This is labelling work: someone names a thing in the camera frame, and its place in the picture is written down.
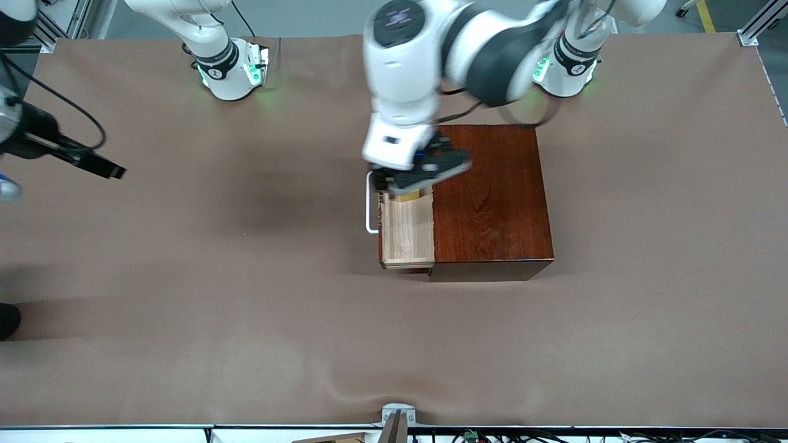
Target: brown paper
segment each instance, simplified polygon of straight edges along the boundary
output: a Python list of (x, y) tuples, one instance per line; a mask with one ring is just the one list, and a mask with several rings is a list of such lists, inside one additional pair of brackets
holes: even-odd
[(459, 426), (788, 422), (788, 136), (756, 48), (612, 36), (538, 131), (555, 263), (465, 285), (377, 263), (360, 41), (283, 39), (272, 87), (240, 102), (176, 40), (41, 56), (128, 173), (0, 162), (26, 191), (0, 209), (0, 301), (23, 315), (0, 423), (369, 423), (394, 401)]

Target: metal frame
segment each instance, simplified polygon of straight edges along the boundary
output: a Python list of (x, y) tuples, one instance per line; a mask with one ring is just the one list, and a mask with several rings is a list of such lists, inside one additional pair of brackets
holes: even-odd
[[(416, 419), (416, 408), (409, 404), (402, 403), (389, 403), (381, 408), (381, 421), (376, 423), (337, 423), (337, 424), (235, 424), (235, 425), (221, 425), (209, 423), (194, 423), (194, 424), (152, 424), (152, 425), (51, 425), (51, 426), (0, 426), (0, 436), (4, 431), (19, 431), (19, 430), (200, 430), (204, 431), (206, 435), (210, 435), (212, 430), (268, 430), (268, 431), (282, 431), (290, 432), (293, 430), (327, 430), (327, 431), (363, 431), (373, 434), (374, 431), (380, 431), (381, 434), (397, 435), (434, 435), (434, 436), (454, 436), (458, 432), (465, 429), (485, 429), (492, 432), (506, 432), (522, 431), (528, 433), (532, 431), (548, 431), (558, 437), (618, 437), (626, 440), (627, 435), (632, 433), (643, 433), (654, 435), (657, 437), (667, 436), (668, 434), (675, 434), (681, 431), (682, 438), (700, 437), (711, 431), (727, 431), (737, 432), (740, 434), (750, 435), (764, 439), (765, 434), (770, 437), (788, 439), (788, 428), (774, 428), (774, 427), (751, 427), (751, 428), (718, 428), (707, 426), (522, 426), (522, 425), (480, 425), (480, 424), (465, 424), (465, 425), (429, 425), (419, 423)], [(709, 437), (709, 441), (726, 441), (737, 440), (734, 437), (728, 438), (726, 435), (718, 437)]]
[(35, 26), (33, 36), (19, 46), (4, 48), (4, 51), (8, 53), (52, 52), (58, 39), (78, 39), (85, 28), (93, 0), (71, 1), (76, 1), (76, 8), (66, 29), (63, 29), (46, 14), (46, 7), (39, 7), (39, 22)]
[(788, 12), (788, 0), (770, 0), (744, 25), (744, 28), (736, 31), (739, 43), (744, 47), (758, 46), (757, 37), (760, 33), (773, 28), (786, 12)]

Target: wooden block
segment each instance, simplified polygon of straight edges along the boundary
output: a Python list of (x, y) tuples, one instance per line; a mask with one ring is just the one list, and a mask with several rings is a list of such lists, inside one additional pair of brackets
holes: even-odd
[(536, 132), (513, 125), (448, 125), (440, 131), (470, 152), (473, 165), (433, 187), (432, 217), (423, 197), (410, 207), (388, 199), (381, 204), (384, 267), (429, 266), (431, 281), (533, 277), (554, 259)]
[(410, 194), (398, 195), (398, 196), (395, 196), (394, 198), (398, 202), (405, 203), (405, 202), (410, 202), (411, 200), (416, 200), (417, 198), (419, 198), (421, 196), (422, 196), (422, 190), (419, 189), (417, 191), (411, 192)]

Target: cable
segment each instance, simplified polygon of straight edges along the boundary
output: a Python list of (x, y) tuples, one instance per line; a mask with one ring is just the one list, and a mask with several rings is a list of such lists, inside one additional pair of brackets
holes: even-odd
[(11, 90), (14, 94), (17, 95), (17, 102), (22, 100), (22, 88), (19, 87), (19, 82), (17, 81), (17, 76), (13, 75), (11, 72), (11, 67), (8, 63), (6, 63), (5, 55), (3, 54), (2, 59), (2, 68), (6, 71), (6, 76), (8, 77), (8, 81), (11, 82)]
[(460, 89), (455, 89), (453, 91), (444, 91), (444, 90), (441, 89), (440, 90), (440, 94), (441, 95), (454, 95), (454, 94), (460, 94), (460, 93), (465, 92), (465, 91), (466, 91), (466, 89), (464, 87), (461, 87)]
[(592, 22), (592, 23), (589, 25), (589, 27), (587, 27), (587, 28), (585, 29), (585, 31), (583, 31), (583, 33), (582, 33), (581, 35), (578, 35), (578, 39), (584, 39), (585, 37), (588, 37), (589, 35), (591, 35), (591, 33), (592, 33), (592, 32), (594, 32), (594, 28), (595, 28), (597, 25), (599, 25), (600, 23), (602, 23), (602, 22), (604, 21), (604, 19), (606, 19), (606, 18), (610, 17), (610, 11), (612, 11), (612, 10), (613, 10), (613, 5), (615, 5), (615, 0), (610, 0), (610, 5), (608, 5), (608, 8), (607, 8), (607, 9), (604, 11), (604, 14), (602, 14), (602, 16), (601, 16), (601, 17), (599, 17), (599, 18), (597, 18), (596, 20), (594, 20), (594, 21), (593, 21), (593, 22)]
[[(556, 99), (555, 97), (548, 96), (548, 105), (547, 109), (545, 110), (545, 114), (542, 116), (539, 121), (536, 123), (525, 123), (523, 121), (518, 120), (515, 118), (514, 115), (511, 114), (511, 110), (509, 110), (508, 106), (501, 106), (498, 108), (498, 114), (504, 118), (504, 120), (510, 125), (517, 125), (524, 129), (536, 129), (542, 125), (547, 124), (553, 117), (556, 116), (558, 113), (558, 109), (561, 107), (560, 99)], [(561, 440), (558, 437), (553, 436), (552, 440), (559, 441), (561, 443), (566, 443), (564, 440)]]
[(468, 110), (465, 111), (465, 112), (461, 112), (459, 114), (447, 115), (446, 117), (441, 117), (441, 118), (436, 119), (435, 120), (435, 124), (439, 125), (440, 123), (446, 123), (447, 121), (457, 120), (458, 118), (465, 117), (466, 115), (474, 112), (476, 110), (476, 108), (478, 108), (479, 106), (481, 106), (481, 100), (476, 102), (473, 106), (468, 108)]
[(733, 430), (713, 430), (711, 432), (707, 432), (706, 434), (701, 435), (700, 437), (694, 438), (681, 438), (676, 437), (675, 435), (668, 435), (668, 437), (655, 437), (652, 435), (642, 434), (642, 433), (633, 433), (631, 440), (632, 443), (640, 443), (640, 442), (648, 442), (648, 443), (694, 443), (702, 438), (709, 438), (715, 434), (723, 434), (725, 437), (736, 437), (741, 438), (742, 440), (747, 440), (749, 443), (761, 443), (759, 438), (750, 437), (749, 435), (742, 434), (740, 432), (736, 432)]
[[(183, 52), (185, 52), (186, 54), (189, 54), (189, 55), (191, 55), (192, 57), (194, 57), (194, 54), (192, 54), (192, 53), (191, 53), (191, 50), (189, 49), (189, 47), (188, 47), (188, 46), (186, 46), (186, 42), (183, 42), (183, 43), (181, 43), (181, 44), (180, 44), (180, 49), (181, 49)], [(189, 64), (189, 68), (192, 68), (192, 69), (197, 69), (197, 60), (196, 60), (196, 59), (191, 61), (191, 63)]]
[(52, 89), (51, 87), (47, 86), (47, 85), (46, 85), (45, 83), (43, 83), (41, 80), (39, 80), (39, 79), (35, 78), (34, 76), (32, 76), (32, 75), (30, 75), (30, 74), (26, 73), (26, 72), (24, 71), (24, 69), (20, 68), (20, 67), (19, 67), (19, 66), (18, 66), (16, 63), (14, 63), (13, 61), (11, 61), (11, 60), (10, 60), (8, 57), (6, 57), (6, 55), (5, 55), (5, 54), (3, 54), (2, 52), (0, 52), (0, 58), (2, 59), (2, 61), (3, 61), (3, 63), (4, 63), (4, 64), (5, 64), (5, 63), (8, 63), (9, 65), (11, 65), (11, 67), (12, 67), (12, 68), (14, 68), (14, 69), (15, 69), (15, 70), (16, 70), (18, 73), (20, 73), (20, 74), (22, 74), (23, 76), (27, 77), (27, 79), (28, 79), (28, 80), (30, 80), (31, 82), (33, 82), (33, 83), (35, 83), (35, 84), (39, 85), (40, 87), (44, 88), (44, 89), (45, 89), (47, 92), (49, 92), (50, 94), (54, 95), (55, 97), (59, 98), (60, 100), (63, 100), (64, 102), (68, 103), (68, 104), (69, 104), (69, 105), (70, 105), (72, 108), (74, 108), (75, 110), (78, 110), (78, 111), (80, 111), (80, 112), (82, 113), (82, 115), (84, 115), (85, 117), (87, 117), (87, 119), (88, 119), (88, 120), (90, 120), (90, 121), (93, 123), (93, 125), (95, 125), (95, 127), (96, 127), (96, 128), (98, 129), (98, 131), (101, 133), (101, 139), (100, 139), (100, 141), (99, 141), (99, 142), (98, 142), (96, 145), (94, 145), (94, 146), (92, 146), (92, 147), (87, 147), (87, 149), (88, 149), (89, 151), (95, 151), (96, 149), (99, 149), (100, 147), (104, 146), (104, 143), (106, 143), (106, 131), (104, 130), (104, 127), (101, 125), (101, 123), (99, 123), (99, 121), (98, 121), (98, 120), (96, 120), (96, 119), (95, 119), (95, 117), (93, 117), (93, 116), (91, 115), (91, 113), (87, 112), (87, 111), (86, 111), (84, 108), (82, 108), (82, 106), (79, 106), (79, 105), (77, 105), (76, 103), (72, 102), (71, 100), (67, 99), (67, 98), (66, 98), (66, 97), (65, 97), (63, 94), (61, 94), (60, 92), (57, 92), (57, 91), (55, 91), (54, 89)]
[(252, 30), (251, 26), (249, 26), (249, 22), (246, 21), (246, 17), (244, 17), (243, 14), (240, 12), (240, 10), (238, 10), (238, 6), (236, 6), (236, 1), (232, 0), (230, 3), (232, 3), (232, 7), (235, 8), (236, 12), (238, 13), (238, 17), (241, 17), (241, 20), (243, 20), (243, 24), (245, 24), (247, 28), (249, 28), (249, 32), (251, 32), (252, 39), (256, 40), (257, 35), (255, 34), (255, 31)]

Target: power cord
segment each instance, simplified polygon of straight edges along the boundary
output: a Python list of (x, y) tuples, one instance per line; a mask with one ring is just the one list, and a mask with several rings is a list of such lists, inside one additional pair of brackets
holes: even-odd
[(451, 90), (451, 91), (444, 91), (442, 89), (440, 89), (439, 91), (440, 91), (441, 95), (455, 95), (455, 94), (460, 94), (462, 92), (465, 92), (466, 89), (464, 87), (461, 87), (460, 89), (454, 89), (454, 90)]
[(614, 5), (615, 5), (615, 0), (610, 0), (610, 5), (608, 5), (608, 8), (604, 11), (604, 14), (602, 14), (602, 17), (599, 17), (596, 20), (594, 20), (589, 25), (589, 27), (587, 27), (585, 29), (585, 31), (582, 32), (582, 34), (578, 35), (578, 39), (584, 39), (584, 38), (588, 37), (589, 35), (591, 35), (591, 33), (594, 32), (594, 30), (595, 30), (594, 28), (596, 26), (598, 26), (600, 23), (602, 23), (604, 21), (604, 19), (610, 17), (610, 11), (613, 10), (613, 6)]
[(241, 20), (243, 20), (243, 24), (245, 24), (247, 26), (247, 28), (249, 29), (249, 32), (251, 33), (252, 39), (256, 40), (257, 39), (257, 35), (255, 34), (255, 31), (252, 30), (251, 26), (249, 26), (249, 22), (246, 21), (246, 17), (244, 17), (243, 14), (241, 13), (241, 11), (238, 9), (238, 6), (236, 5), (236, 1), (232, 0), (230, 3), (232, 3), (232, 7), (235, 8), (236, 12), (238, 13), (238, 17), (241, 17)]
[[(191, 50), (189, 49), (189, 47), (186, 46), (186, 42), (182, 42), (180, 44), (180, 50), (182, 50), (186, 54), (189, 54), (189, 55), (193, 56), (193, 54), (191, 53)], [(197, 60), (196, 59), (192, 60), (191, 63), (189, 64), (189, 67), (192, 68), (192, 69), (197, 69)]]
[(78, 111), (80, 111), (80, 112), (82, 113), (82, 115), (84, 115), (85, 117), (87, 117), (87, 119), (88, 119), (88, 120), (90, 120), (90, 121), (93, 123), (93, 125), (95, 125), (95, 127), (96, 127), (96, 128), (98, 129), (98, 131), (101, 133), (101, 139), (100, 139), (100, 141), (99, 141), (99, 142), (98, 142), (96, 145), (94, 145), (94, 146), (91, 146), (91, 147), (86, 147), (86, 148), (87, 148), (89, 151), (95, 151), (95, 150), (99, 149), (100, 147), (104, 146), (104, 143), (106, 143), (106, 130), (104, 130), (104, 127), (102, 126), (102, 124), (101, 124), (101, 123), (99, 123), (99, 121), (98, 121), (98, 120), (96, 120), (96, 119), (95, 119), (95, 117), (93, 117), (93, 116), (91, 115), (91, 113), (87, 112), (87, 111), (86, 111), (86, 110), (85, 110), (85, 109), (84, 109), (82, 106), (79, 106), (79, 105), (77, 105), (76, 103), (74, 103), (74, 102), (72, 102), (71, 100), (69, 100), (68, 98), (66, 98), (66, 97), (65, 97), (63, 94), (61, 94), (60, 92), (57, 92), (57, 91), (55, 91), (53, 88), (51, 88), (51, 87), (47, 86), (47, 85), (46, 85), (45, 83), (43, 83), (41, 80), (39, 80), (39, 79), (35, 78), (34, 76), (32, 76), (32, 75), (28, 74), (27, 72), (25, 72), (25, 71), (24, 71), (24, 69), (20, 68), (20, 67), (19, 67), (19, 65), (17, 65), (17, 64), (16, 64), (16, 63), (14, 63), (13, 61), (11, 61), (11, 59), (10, 59), (10, 58), (8, 58), (8, 57), (7, 57), (7, 56), (6, 56), (4, 53), (2, 53), (2, 52), (0, 52), (0, 59), (2, 59), (2, 63), (3, 63), (3, 66), (4, 66), (4, 67), (5, 67), (5, 69), (6, 69), (6, 72), (8, 72), (8, 71), (9, 71), (9, 70), (8, 70), (8, 66), (11, 66), (11, 67), (12, 67), (12, 68), (14, 68), (14, 69), (15, 69), (15, 70), (16, 70), (18, 73), (20, 73), (20, 74), (22, 74), (23, 76), (25, 76), (25, 77), (26, 77), (28, 80), (30, 80), (31, 82), (33, 82), (33, 83), (35, 83), (35, 84), (39, 85), (41, 88), (43, 88), (44, 90), (46, 90), (46, 91), (47, 91), (47, 92), (49, 92), (50, 94), (54, 95), (55, 97), (59, 98), (60, 100), (62, 100), (62, 101), (64, 101), (64, 102), (68, 103), (68, 104), (69, 104), (69, 105), (70, 105), (72, 108), (74, 108), (75, 110), (78, 110)]
[(711, 432), (707, 432), (706, 434), (701, 435), (700, 437), (694, 438), (682, 438), (677, 437), (675, 435), (668, 434), (667, 437), (655, 437), (652, 435), (642, 434), (639, 432), (631, 434), (631, 443), (695, 443), (696, 441), (702, 438), (709, 438), (713, 437), (717, 434), (721, 434), (724, 438), (727, 437), (735, 437), (740, 438), (742, 440), (747, 440), (749, 443), (771, 443), (773, 437), (768, 436), (766, 434), (761, 434), (760, 437), (750, 437), (749, 435), (742, 434), (740, 432), (734, 430), (713, 430)]
[(473, 106), (468, 108), (468, 110), (465, 111), (465, 112), (461, 112), (459, 114), (447, 115), (446, 117), (437, 118), (434, 121), (434, 123), (435, 123), (435, 125), (439, 125), (441, 123), (446, 123), (447, 121), (457, 120), (458, 118), (465, 117), (466, 115), (474, 112), (476, 110), (476, 108), (478, 108), (479, 106), (481, 106), (481, 100), (476, 102)]
[(15, 104), (17, 104), (19, 102), (19, 100), (22, 100), (22, 98), (21, 98), (21, 96), (22, 96), (22, 89), (19, 87), (19, 82), (17, 81), (17, 76), (13, 75), (13, 72), (11, 72), (11, 66), (8, 63), (6, 63), (6, 59), (5, 59), (5, 55), (4, 54), (3, 54), (3, 57), (4, 58), (2, 59), (2, 68), (6, 71), (6, 76), (8, 77), (8, 81), (11, 82), (11, 90), (17, 96), (16, 97), (16, 102), (13, 103), (15, 105)]
[(556, 116), (558, 113), (558, 109), (561, 107), (561, 99), (557, 99), (551, 95), (548, 95), (548, 105), (547, 109), (545, 110), (545, 114), (542, 115), (542, 118), (539, 119), (536, 123), (526, 123), (524, 121), (518, 120), (514, 115), (512, 115), (511, 110), (508, 106), (501, 106), (498, 108), (498, 114), (510, 125), (517, 125), (524, 129), (536, 129), (540, 126), (546, 125), (553, 117)]

